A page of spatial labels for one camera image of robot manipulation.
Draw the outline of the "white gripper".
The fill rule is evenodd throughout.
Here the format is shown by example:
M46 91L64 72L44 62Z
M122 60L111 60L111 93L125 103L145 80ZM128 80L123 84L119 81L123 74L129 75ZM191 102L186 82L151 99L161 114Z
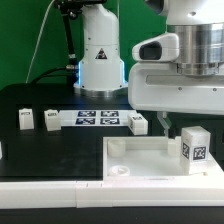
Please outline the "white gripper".
M167 112L224 115L224 65L212 76L184 76L172 63L136 63L129 73L128 101L135 110L159 111L170 139L176 137Z

